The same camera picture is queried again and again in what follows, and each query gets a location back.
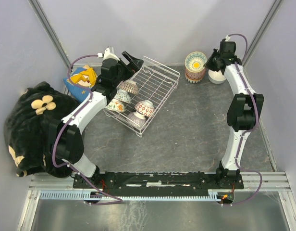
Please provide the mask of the white bowl teal leaf pattern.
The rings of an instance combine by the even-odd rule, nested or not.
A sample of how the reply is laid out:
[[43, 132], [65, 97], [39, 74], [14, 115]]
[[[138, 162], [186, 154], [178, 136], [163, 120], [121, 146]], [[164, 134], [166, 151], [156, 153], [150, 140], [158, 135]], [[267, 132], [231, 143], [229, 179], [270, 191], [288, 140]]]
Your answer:
[[186, 80], [189, 82], [189, 83], [192, 83], [192, 84], [197, 84], [201, 81], [201, 79], [191, 79], [191, 78], [188, 78], [188, 77], [185, 77]]

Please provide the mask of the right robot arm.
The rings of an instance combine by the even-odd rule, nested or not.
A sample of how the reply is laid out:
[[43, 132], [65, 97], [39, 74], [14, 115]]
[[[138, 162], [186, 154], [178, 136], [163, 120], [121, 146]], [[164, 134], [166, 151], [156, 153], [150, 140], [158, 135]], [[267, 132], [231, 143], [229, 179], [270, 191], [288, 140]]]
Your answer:
[[227, 112], [229, 140], [214, 177], [215, 184], [220, 188], [242, 182], [241, 157], [250, 133], [259, 125], [264, 103], [264, 96], [256, 93], [249, 84], [235, 51], [236, 43], [223, 39], [204, 65], [211, 71], [221, 71], [234, 95]]

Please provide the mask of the maroon tile pattern bowl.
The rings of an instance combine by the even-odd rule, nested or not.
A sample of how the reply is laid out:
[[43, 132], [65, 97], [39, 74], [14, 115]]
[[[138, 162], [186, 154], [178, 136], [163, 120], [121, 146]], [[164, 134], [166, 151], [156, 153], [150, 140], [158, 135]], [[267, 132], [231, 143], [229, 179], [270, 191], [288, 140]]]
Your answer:
[[133, 80], [126, 80], [119, 84], [119, 89], [122, 89], [128, 93], [138, 95], [138, 86], [135, 81]]

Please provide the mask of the white wire dish rack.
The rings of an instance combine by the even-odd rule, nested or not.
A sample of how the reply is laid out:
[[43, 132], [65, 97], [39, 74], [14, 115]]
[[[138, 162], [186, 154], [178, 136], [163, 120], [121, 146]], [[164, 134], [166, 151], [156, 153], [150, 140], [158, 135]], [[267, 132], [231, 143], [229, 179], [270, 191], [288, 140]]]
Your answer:
[[[131, 102], [125, 105], [124, 112], [103, 110], [106, 116], [119, 121], [139, 137], [143, 135], [173, 90], [177, 88], [180, 78], [178, 71], [146, 56], [143, 56], [142, 59], [144, 60], [142, 68], [131, 78], [138, 85], [138, 94], [132, 95]], [[143, 100], [150, 101], [155, 110], [151, 116], [146, 117], [145, 123], [139, 126], [127, 116], [135, 112], [135, 105]]]

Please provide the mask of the plain white ribbed bowl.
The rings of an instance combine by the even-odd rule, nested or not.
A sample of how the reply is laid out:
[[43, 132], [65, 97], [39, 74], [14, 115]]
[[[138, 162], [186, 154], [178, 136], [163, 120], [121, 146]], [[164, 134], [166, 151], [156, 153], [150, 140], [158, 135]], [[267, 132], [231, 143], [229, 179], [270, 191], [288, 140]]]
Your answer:
[[222, 84], [226, 81], [226, 78], [224, 77], [221, 71], [217, 72], [217, 71], [209, 70], [208, 78], [210, 82], [212, 82], [213, 84]]

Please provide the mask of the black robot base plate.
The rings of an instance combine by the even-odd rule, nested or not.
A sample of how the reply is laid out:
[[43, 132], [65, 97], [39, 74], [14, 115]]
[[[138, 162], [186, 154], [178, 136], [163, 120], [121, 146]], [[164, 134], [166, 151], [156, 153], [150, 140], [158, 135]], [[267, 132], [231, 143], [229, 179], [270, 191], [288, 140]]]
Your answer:
[[124, 197], [207, 196], [212, 189], [244, 188], [239, 171], [227, 176], [221, 172], [105, 172], [96, 173], [88, 180], [110, 195]]

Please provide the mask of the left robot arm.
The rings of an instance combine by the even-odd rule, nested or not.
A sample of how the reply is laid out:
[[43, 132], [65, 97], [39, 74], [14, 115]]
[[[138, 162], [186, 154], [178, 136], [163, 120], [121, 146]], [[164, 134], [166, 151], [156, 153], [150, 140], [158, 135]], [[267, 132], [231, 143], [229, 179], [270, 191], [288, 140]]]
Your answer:
[[97, 57], [103, 59], [101, 74], [93, 87], [85, 88], [88, 91], [86, 99], [69, 115], [49, 124], [48, 149], [53, 165], [75, 171], [91, 188], [100, 184], [100, 175], [97, 166], [84, 154], [83, 130], [111, 102], [119, 84], [130, 79], [144, 63], [142, 59], [135, 58], [126, 51], [122, 55], [129, 63], [122, 61], [110, 48], [97, 54]]

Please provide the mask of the yellow sun pattern bowl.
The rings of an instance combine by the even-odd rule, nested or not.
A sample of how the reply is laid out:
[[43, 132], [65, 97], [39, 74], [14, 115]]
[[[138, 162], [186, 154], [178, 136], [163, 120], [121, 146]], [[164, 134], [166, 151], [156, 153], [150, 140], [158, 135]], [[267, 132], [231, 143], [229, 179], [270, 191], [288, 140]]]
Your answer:
[[199, 73], [204, 70], [204, 64], [207, 62], [207, 57], [204, 53], [194, 51], [188, 54], [185, 58], [185, 67], [192, 73]]

